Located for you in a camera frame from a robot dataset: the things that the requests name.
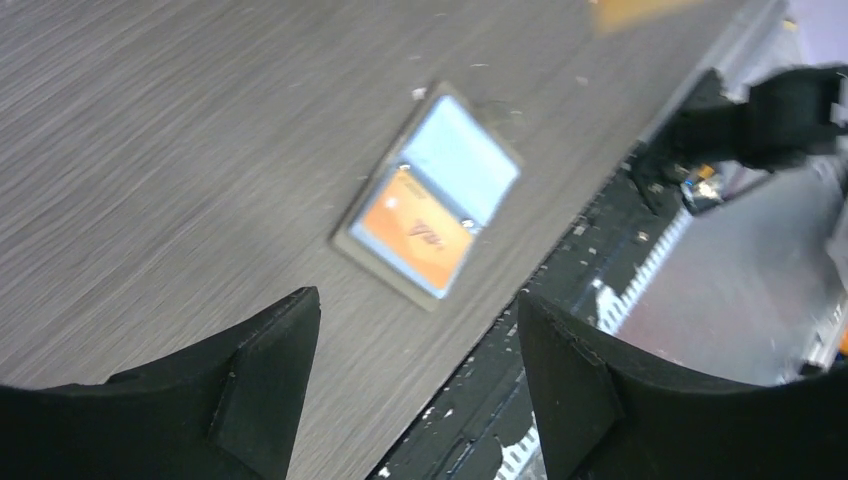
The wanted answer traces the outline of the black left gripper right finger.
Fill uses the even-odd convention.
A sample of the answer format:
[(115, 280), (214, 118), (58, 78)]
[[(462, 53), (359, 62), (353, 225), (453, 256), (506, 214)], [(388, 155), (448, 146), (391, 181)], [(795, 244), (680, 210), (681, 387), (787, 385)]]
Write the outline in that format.
[(517, 323), (551, 479), (843, 479), (847, 370), (756, 386), (664, 360), (523, 293)]

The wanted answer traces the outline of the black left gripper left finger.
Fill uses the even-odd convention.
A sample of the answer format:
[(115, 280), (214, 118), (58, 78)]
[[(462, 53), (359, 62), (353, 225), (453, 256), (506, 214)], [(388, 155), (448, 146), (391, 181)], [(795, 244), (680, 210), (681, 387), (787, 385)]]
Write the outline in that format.
[(320, 297), (253, 317), (100, 385), (1, 389), (5, 479), (282, 479), (312, 370)]

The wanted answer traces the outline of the gold credit card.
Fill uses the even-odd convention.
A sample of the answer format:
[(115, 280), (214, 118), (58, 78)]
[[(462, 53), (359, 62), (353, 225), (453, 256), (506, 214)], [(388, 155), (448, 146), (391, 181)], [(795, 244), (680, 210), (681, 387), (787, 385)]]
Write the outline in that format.
[(594, 29), (611, 34), (673, 14), (698, 4), (698, 0), (592, 0)]
[(367, 207), (364, 232), (395, 254), (430, 287), (446, 289), (472, 234), (408, 170), (398, 170)]

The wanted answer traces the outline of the taupe leather card holder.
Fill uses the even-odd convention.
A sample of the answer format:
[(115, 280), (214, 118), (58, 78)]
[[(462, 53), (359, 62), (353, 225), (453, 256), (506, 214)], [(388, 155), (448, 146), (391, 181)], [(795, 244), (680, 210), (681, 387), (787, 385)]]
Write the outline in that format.
[(521, 176), (493, 105), (445, 80), (425, 89), (336, 227), (333, 245), (426, 311), (453, 288)]

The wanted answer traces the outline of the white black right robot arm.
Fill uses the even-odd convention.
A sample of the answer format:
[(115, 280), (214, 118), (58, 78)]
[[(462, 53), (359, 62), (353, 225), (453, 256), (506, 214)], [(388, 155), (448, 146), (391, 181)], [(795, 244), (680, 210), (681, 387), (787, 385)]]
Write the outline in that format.
[(735, 160), (753, 170), (796, 168), (832, 155), (847, 135), (847, 65), (784, 69), (752, 85), (745, 102), (688, 110), (670, 144), (687, 167)]

